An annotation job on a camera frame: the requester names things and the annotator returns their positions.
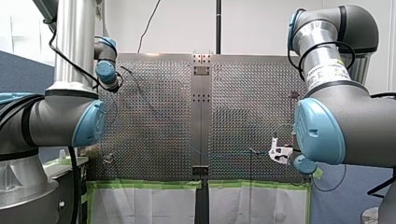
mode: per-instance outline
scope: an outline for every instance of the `metal bracket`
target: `metal bracket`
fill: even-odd
[[[208,166],[192,166],[193,175],[209,175]]]
[[[194,66],[195,76],[209,76],[209,66]]]

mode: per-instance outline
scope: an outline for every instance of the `green tape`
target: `green tape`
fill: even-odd
[[[93,189],[199,189],[201,181],[146,181],[116,179],[105,181],[89,181],[87,186]]]
[[[87,194],[81,195],[81,203],[87,202]]]
[[[323,177],[323,171],[322,171],[320,168],[318,168],[318,169],[312,174],[312,176],[313,176],[314,178],[321,179],[321,178]]]
[[[227,188],[242,188],[254,187],[262,189],[298,189],[307,190],[309,185],[294,186],[292,184],[276,183],[270,181],[249,181],[249,180],[209,180],[209,187],[211,189],[227,189]]]

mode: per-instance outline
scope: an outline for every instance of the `silver robot arm segment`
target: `silver robot arm segment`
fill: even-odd
[[[372,99],[352,80],[340,52],[346,43],[359,54],[378,46],[378,28],[365,9],[355,6],[301,12],[295,15],[292,49],[302,58],[308,93],[299,102],[294,131],[303,155],[311,161],[376,167],[396,165],[396,102]]]

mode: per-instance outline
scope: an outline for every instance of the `metal pole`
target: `metal pole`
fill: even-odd
[[[59,0],[56,47],[70,61],[93,73],[95,0]],[[92,92],[92,80],[59,55],[55,80],[49,90]]]
[[[221,0],[216,3],[216,54],[221,54]]]

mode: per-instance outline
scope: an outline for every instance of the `blue joint cap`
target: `blue joint cap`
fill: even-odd
[[[96,75],[105,84],[111,84],[117,78],[113,63],[107,60],[102,60],[96,65]]]
[[[0,93],[0,105],[18,100],[23,96],[32,95],[30,92],[3,92]]]
[[[99,140],[105,124],[105,104],[93,101],[84,111],[73,133],[72,146],[91,146]]]
[[[114,41],[112,38],[110,38],[110,37],[104,37],[104,36],[102,36],[102,38],[100,38],[99,39],[99,42],[101,42],[101,43],[105,43],[105,44],[111,44],[112,46],[110,46],[110,47],[116,47],[117,45],[116,45],[116,41]]]
[[[332,112],[319,100],[306,98],[295,112],[294,132],[302,153],[311,161],[340,164],[346,155],[343,133]]]
[[[303,175],[312,175],[318,169],[317,164],[307,159],[304,155],[296,157],[293,161],[293,166]]]

